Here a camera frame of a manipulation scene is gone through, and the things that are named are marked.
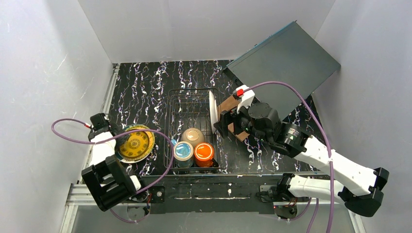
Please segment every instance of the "white wall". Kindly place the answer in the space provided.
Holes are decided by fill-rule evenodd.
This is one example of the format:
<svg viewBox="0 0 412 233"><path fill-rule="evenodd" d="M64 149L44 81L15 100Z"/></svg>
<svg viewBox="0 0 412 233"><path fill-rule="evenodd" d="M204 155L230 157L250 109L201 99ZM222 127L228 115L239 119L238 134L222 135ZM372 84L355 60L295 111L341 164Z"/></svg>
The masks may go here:
<svg viewBox="0 0 412 233"><path fill-rule="evenodd" d="M367 232L412 231L411 12L407 0L336 0L316 36L342 65L315 91L332 146L390 172L381 209L363 218Z"/></svg>
<svg viewBox="0 0 412 233"><path fill-rule="evenodd" d="M87 146L50 131L62 117L98 112L112 72L76 0L0 3L1 232L60 230ZM82 127L58 130L86 139Z"/></svg>
<svg viewBox="0 0 412 233"><path fill-rule="evenodd" d="M112 63L234 59L290 22L312 37L334 0L79 0Z"/></svg>

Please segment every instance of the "black countertop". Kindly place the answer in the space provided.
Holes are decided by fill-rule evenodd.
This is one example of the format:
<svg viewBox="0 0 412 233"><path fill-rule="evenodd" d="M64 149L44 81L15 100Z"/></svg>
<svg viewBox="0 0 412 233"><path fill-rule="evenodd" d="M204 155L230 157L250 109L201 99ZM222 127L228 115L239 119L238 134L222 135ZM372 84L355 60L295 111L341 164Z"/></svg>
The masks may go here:
<svg viewBox="0 0 412 233"><path fill-rule="evenodd" d="M230 79L225 75L220 76L222 67L228 63L228 60L223 60L121 64L111 101L110 118L124 127L144 124L164 132L168 91L180 88L217 88L219 98L223 101L234 90ZM306 101L317 115L311 96ZM321 139L319 130L303 105L297 106L284 121L299 125ZM165 171L163 139L157 136L155 142L152 154L145 160L132 165L124 164L128 172L144 176L160 175ZM222 151L221 174L273 174L314 170L308 164L276 153L252 136L240 142L229 135L224 139Z"/></svg>

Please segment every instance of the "metal frame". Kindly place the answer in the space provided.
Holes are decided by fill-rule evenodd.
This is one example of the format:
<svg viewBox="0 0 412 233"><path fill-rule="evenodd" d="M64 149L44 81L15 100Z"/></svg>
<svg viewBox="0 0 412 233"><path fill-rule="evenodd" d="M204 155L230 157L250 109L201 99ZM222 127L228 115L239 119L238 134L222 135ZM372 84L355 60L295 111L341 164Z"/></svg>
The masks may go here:
<svg viewBox="0 0 412 233"><path fill-rule="evenodd" d="M119 73L119 64L114 64L113 68L113 75L109 82L109 87L106 91L106 95L103 100L101 112L108 113L110 109L111 100L113 98L113 92L116 86L116 79ZM89 153L87 154L87 159L83 165L83 168L86 168L91 159L91 147ZM321 172L302 172L302 175L319 175L322 174ZM81 175L79 174L79 182L82 180ZM274 202L274 205L282 205L284 203ZM298 202L297 204L307 204L305 202ZM319 204L330 204L327 200L320 200ZM69 195L66 202L65 212L63 216L63 222L60 228L60 233L71 233L73 230L74 222L76 219L78 207L80 205L96 205L92 195L90 194L88 188L85 184L72 184L69 190ZM127 206L146 206L145 203L121 203L120 205L127 205ZM354 228L355 233L366 233L365 228L362 223L362 219L359 215L348 211L350 219L352 221L352 225Z"/></svg>

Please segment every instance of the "dish rack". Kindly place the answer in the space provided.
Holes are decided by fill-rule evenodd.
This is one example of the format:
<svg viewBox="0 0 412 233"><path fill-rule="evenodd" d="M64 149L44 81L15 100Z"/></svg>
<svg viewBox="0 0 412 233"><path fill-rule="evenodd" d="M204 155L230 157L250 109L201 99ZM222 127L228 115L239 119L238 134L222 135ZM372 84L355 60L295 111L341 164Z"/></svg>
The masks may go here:
<svg viewBox="0 0 412 233"><path fill-rule="evenodd" d="M223 140L218 133L212 133L209 112L209 91L212 91L216 102L220 103L219 91L216 88L200 89L172 89L168 93L166 107L166 133L170 139L181 141L182 134L188 128L197 128L205 136L205 141L214 148L214 165L212 167L177 167L173 162L171 170L182 173L208 173L218 172L220 155L223 150ZM167 167L171 158L171 148L167 141L164 142L164 166Z"/></svg>

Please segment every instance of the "purple cable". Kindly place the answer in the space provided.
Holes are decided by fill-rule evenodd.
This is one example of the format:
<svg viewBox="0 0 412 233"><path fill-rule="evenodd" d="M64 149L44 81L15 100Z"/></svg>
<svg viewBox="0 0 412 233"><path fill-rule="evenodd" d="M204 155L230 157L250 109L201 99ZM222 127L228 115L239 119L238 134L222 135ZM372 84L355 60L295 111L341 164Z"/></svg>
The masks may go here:
<svg viewBox="0 0 412 233"><path fill-rule="evenodd" d="M301 102L303 103L305 108L308 110L309 114L312 116L312 119L315 121L315 123L318 126L323 138L325 139L325 144L326 144L328 157L329 158L332 157L332 151L330 149L330 143L329 143L329 140L326 137L325 131L323 130L323 128L322 128L321 124L319 123L318 119L316 118L315 114L310 109L309 105L306 103L305 99L303 99L303 97L299 94L299 92L297 92L297 90L295 88L293 88L291 85L289 85L287 83L284 83L284 82L279 82L279 81L267 81L267 82L258 83L254 86L251 86L251 87L247 88L246 90L244 90L243 92L253 90L257 87L267 85L267 84L278 84L278 85L285 86L285 87L289 88L291 91L293 91L296 94L296 96L301 100ZM334 210L334 207L335 207L335 189L334 189L335 175L334 175L333 162L332 161L329 162L329 167L330 167L330 210L329 210L329 220L327 222L327 228L326 228L327 233L330 233L330 229L332 228L333 210Z"/></svg>
<svg viewBox="0 0 412 233"><path fill-rule="evenodd" d="M306 230L306 233L310 232L312 224L315 221L316 214L318 213L318 208L319 208L319 199L317 198L316 199L315 211L313 212L313 216L312 216L312 219L310 220L310 223L309 223L308 229Z"/></svg>
<svg viewBox="0 0 412 233"><path fill-rule="evenodd" d="M134 221L133 221L133 220L126 220L126 219L120 217L120 216L119 216L118 214L116 214L116 212L114 212L112 209L110 209L110 212L112 212L112 214L113 214L116 218L118 218L118 219L120 219L121 221L126 222L126 223L138 223L138 222L144 220L147 216L150 215L150 212L149 212L147 215L145 215L145 216L142 217L141 219L138 219L138 220L134 220Z"/></svg>
<svg viewBox="0 0 412 233"><path fill-rule="evenodd" d="M102 144L102 143L108 142L108 141L110 141L110 140L113 140L113 139L116 139L116 138L119 138L119 137L122 137L122 136L125 136L125 135L128 135L128 134L131 134L131 133L136 133L136 132L153 132L153 133L158 133L158 134L160 134L162 137L164 137L164 138L167 140L167 142L169 143L170 147L173 148L173 143L172 143L172 141L171 141L170 138L168 138L164 133L162 133L162 132L160 132L160 131L156 131L156 130L149 130L149 129L130 130L130 131L127 131L127 132L118 134L118 135L116 135L116 136L114 136L114 137L111 137L111 138L109 138L109 139L106 139L106 140L103 140L103 141L100 141L100 142L88 142L88 141L80 141L80 140L76 140L76 139L71 139L71 138L69 138L69 137L66 137L66 136L58 133L58 132L56 131L56 129L54 128L54 126L55 126L57 123L61 122L61 121L74 121L74 122L77 122L77 123L80 123L80 124L83 124L83 125L87 125L87 124L86 124L85 122L81 121L81 120L72 119L72 118L59 119L59 120L53 122L53 124L51 124L51 131L53 131L53 133L54 133L55 135L61 137L62 139L65 139L65 140L67 140L67 141L70 141L70 142L75 142L75 143L80 143L80 144L86 144L86 145L98 145L98 144ZM161 179L163 179L163 177L166 176L166 174L169 172L170 168L172 167L173 157L174 157L173 150L171 150L170 163L169 163L168 167L166 168L166 171L165 171L157 180L155 180L153 183L151 183L150 185L148 185L148 186L146 186L146 187L138 190L138 191L136 192L136 194L139 194L139 193L141 193L141 192L143 192L143 191L146 191L148 188L152 187L154 184L156 184L156 183L159 182ZM112 214L113 214L115 217L117 217L118 219L122 220L123 222L127 222L127 223L135 223L135 222L136 222L136 221L129 221L129 220L126 220L126 219L121 218L121 217L120 217L119 215L117 215L112 209L110 209L110 212L112 212Z"/></svg>
<svg viewBox="0 0 412 233"><path fill-rule="evenodd" d="M309 206L310 206L310 202L312 201L312 198L309 198L308 204L306 205L306 207L304 208L304 210L296 217L289 219L289 221L295 221L298 220L300 217L303 216L304 213L306 213L306 210L308 210Z"/></svg>

